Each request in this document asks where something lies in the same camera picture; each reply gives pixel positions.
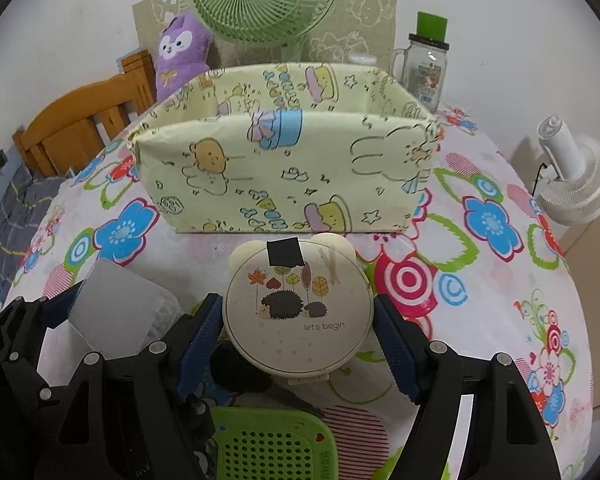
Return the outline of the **green panda perforated case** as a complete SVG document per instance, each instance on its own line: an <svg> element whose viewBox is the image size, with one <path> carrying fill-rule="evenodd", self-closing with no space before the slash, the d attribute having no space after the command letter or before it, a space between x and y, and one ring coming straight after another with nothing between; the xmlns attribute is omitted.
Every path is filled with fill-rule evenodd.
<svg viewBox="0 0 600 480"><path fill-rule="evenodd" d="M212 408L213 479L336 479L335 437L318 417L274 408Z"/></svg>

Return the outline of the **floral tablecloth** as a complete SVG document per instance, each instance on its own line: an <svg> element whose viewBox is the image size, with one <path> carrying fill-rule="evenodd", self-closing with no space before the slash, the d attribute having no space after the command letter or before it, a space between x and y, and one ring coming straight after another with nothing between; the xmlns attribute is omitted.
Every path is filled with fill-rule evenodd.
<svg viewBox="0 0 600 480"><path fill-rule="evenodd" d="M355 234L373 290L430 338L465 356L508 353L526 380L562 478L580 477L592 429L592 360L581 301L550 224L489 137L457 108L441 114L437 165L402 234ZM178 297L185 309L224 292L244 240L209 223L178 234L135 179L126 144L57 180L20 250L9 296L54 296L102 259Z"/></svg>

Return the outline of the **cotton swab container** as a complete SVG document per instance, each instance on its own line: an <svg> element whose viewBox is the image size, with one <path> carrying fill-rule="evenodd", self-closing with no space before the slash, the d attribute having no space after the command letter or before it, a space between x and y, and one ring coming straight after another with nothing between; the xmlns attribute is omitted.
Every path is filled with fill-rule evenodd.
<svg viewBox="0 0 600 480"><path fill-rule="evenodd" d="M350 52L347 57L348 63L357 66L370 66L374 67L378 65L378 58L375 55L368 53L356 53Z"/></svg>

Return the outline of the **beige cartoon placemat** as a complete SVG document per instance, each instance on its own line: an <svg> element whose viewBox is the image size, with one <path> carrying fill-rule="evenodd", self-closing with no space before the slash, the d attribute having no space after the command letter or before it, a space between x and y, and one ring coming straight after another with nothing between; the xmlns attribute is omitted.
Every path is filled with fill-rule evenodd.
<svg viewBox="0 0 600 480"><path fill-rule="evenodd" d="M189 9L189 0L143 0L132 6L140 47L153 58L166 25ZM329 14L302 39L306 62L344 63L352 54L390 67L396 39L396 0L335 0Z"/></svg>

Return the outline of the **plaid grey bedding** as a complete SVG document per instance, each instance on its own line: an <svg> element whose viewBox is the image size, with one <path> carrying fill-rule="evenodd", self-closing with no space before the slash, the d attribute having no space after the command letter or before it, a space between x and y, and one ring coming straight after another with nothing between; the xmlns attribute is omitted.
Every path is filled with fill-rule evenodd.
<svg viewBox="0 0 600 480"><path fill-rule="evenodd" d="M0 310L13 287L51 255L66 207L57 195L72 174L43 177L26 165L0 179Z"/></svg>

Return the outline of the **purple plush toy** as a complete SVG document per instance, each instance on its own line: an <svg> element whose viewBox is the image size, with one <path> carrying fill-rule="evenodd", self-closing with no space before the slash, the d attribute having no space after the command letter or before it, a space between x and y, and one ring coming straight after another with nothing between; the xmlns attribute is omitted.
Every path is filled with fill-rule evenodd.
<svg viewBox="0 0 600 480"><path fill-rule="evenodd" d="M193 12L178 14L163 31L157 49L156 92L162 102L186 82L210 70L210 30Z"/></svg>

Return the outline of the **yellow patterned fabric box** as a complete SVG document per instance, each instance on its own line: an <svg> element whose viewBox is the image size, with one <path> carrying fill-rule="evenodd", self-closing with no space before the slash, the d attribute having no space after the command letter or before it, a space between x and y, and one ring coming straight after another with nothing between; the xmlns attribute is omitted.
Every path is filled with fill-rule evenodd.
<svg viewBox="0 0 600 480"><path fill-rule="evenodd" d="M128 145L180 233L402 232L441 135L381 68L279 63L197 76Z"/></svg>

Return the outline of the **white box pack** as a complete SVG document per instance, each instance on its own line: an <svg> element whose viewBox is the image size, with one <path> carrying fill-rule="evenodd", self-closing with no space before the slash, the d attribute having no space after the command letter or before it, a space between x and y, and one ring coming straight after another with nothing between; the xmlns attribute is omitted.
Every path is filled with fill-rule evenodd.
<svg viewBox="0 0 600 480"><path fill-rule="evenodd" d="M106 260L83 281L68 321L106 359L135 356L183 315L172 292Z"/></svg>

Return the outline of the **wooden chair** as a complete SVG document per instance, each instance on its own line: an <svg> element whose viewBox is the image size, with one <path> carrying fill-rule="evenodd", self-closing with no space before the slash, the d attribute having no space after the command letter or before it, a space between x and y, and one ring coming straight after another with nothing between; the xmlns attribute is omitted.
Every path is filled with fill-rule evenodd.
<svg viewBox="0 0 600 480"><path fill-rule="evenodd" d="M24 163L44 177L82 170L156 102L148 51L120 60L120 73L66 93L12 135Z"/></svg>

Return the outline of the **cream bear compact mirror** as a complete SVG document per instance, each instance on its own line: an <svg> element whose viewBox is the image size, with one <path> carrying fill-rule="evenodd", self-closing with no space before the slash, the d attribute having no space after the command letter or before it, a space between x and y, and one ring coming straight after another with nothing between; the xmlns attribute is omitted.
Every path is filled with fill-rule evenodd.
<svg viewBox="0 0 600 480"><path fill-rule="evenodd" d="M238 353L291 385L324 382L364 344L370 282L334 233L250 240L228 258L223 322Z"/></svg>

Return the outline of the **white standing fan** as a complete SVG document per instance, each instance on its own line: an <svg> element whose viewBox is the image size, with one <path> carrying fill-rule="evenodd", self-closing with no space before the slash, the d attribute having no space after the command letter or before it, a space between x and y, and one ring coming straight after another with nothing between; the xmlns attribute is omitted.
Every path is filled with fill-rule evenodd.
<svg viewBox="0 0 600 480"><path fill-rule="evenodd" d="M561 226L587 224L600 216L600 141L574 136L557 115L536 130L546 162L539 168L532 196Z"/></svg>

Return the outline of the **glass jar green lid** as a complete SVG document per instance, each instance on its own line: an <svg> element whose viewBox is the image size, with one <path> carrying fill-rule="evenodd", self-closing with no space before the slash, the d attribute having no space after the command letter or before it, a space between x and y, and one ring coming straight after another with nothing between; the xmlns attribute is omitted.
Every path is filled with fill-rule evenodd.
<svg viewBox="0 0 600 480"><path fill-rule="evenodd" d="M408 35L406 48L395 48L392 66L402 58L398 79L400 84L434 113L441 100L442 88L448 66L449 44L445 41L448 20L436 14L419 11L416 30Z"/></svg>

